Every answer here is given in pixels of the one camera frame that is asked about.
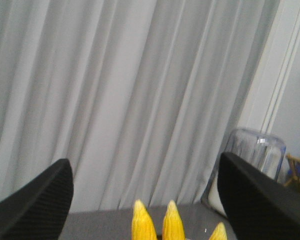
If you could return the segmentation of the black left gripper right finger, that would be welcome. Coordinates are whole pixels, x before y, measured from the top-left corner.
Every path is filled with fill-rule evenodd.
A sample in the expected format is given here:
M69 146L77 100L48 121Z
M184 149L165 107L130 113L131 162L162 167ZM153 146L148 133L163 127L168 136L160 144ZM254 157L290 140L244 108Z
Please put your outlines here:
M239 240L300 240L300 194L231 152L219 161L219 197Z

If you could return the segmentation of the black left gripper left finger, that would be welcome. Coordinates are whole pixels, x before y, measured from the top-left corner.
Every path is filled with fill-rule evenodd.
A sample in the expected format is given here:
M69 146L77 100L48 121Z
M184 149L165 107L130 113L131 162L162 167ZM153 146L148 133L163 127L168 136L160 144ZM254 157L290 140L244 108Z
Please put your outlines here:
M57 240L72 198L70 161L59 159L0 202L0 240Z

